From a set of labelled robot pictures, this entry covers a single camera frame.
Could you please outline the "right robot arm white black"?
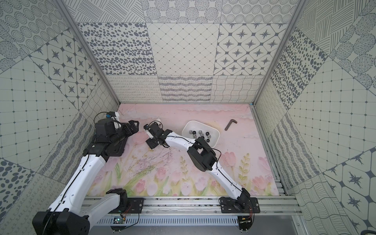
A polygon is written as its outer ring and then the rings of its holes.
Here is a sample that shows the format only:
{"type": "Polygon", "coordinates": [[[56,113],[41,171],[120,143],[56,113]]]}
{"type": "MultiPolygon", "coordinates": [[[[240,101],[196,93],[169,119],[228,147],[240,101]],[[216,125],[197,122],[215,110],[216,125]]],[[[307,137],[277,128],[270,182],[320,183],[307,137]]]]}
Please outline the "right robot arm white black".
{"type": "Polygon", "coordinates": [[[174,147],[187,152],[195,167],[210,174],[226,191],[227,195],[234,201],[234,204],[242,209],[252,205],[249,192],[242,188],[231,176],[225,172],[216,153],[221,153],[208,145],[203,137],[189,139],[180,136],[172,130],[163,130],[159,121],[153,121],[144,126],[149,139],[146,141],[150,149],[161,145],[166,148],[174,147]]]}

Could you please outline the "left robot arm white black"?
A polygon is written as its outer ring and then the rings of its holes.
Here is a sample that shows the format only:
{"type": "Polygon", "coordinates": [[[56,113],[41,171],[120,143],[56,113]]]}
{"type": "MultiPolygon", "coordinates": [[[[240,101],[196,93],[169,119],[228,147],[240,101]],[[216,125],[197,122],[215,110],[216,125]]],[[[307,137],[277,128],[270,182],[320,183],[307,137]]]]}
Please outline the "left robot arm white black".
{"type": "Polygon", "coordinates": [[[87,235],[109,212],[123,213],[130,207],[127,192],[117,188],[106,192],[98,202],[82,211],[84,199],[97,174],[110,158],[123,154],[127,139],[139,131],[139,122],[119,122],[114,116],[99,120],[96,133],[83,151],[72,178],[46,211],[32,220],[38,235],[87,235]]]}

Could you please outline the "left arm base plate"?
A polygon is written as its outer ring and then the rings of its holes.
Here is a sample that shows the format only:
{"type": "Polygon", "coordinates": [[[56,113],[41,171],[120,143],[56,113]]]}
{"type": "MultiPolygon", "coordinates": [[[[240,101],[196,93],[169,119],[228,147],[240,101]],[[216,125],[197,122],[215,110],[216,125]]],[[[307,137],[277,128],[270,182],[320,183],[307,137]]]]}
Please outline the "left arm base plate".
{"type": "Polygon", "coordinates": [[[141,214],[144,206],[144,198],[128,198],[126,204],[121,203],[117,208],[110,211],[109,214],[141,214]]]}

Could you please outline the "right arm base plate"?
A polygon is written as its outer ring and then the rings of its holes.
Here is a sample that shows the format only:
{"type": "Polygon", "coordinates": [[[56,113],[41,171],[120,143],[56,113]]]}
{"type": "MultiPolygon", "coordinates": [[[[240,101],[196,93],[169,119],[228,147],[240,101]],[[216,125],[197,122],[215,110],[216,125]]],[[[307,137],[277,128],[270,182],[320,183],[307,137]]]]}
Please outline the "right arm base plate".
{"type": "Polygon", "coordinates": [[[220,197],[218,202],[222,213],[260,213],[259,202],[255,197],[247,198],[245,202],[220,197]]]}

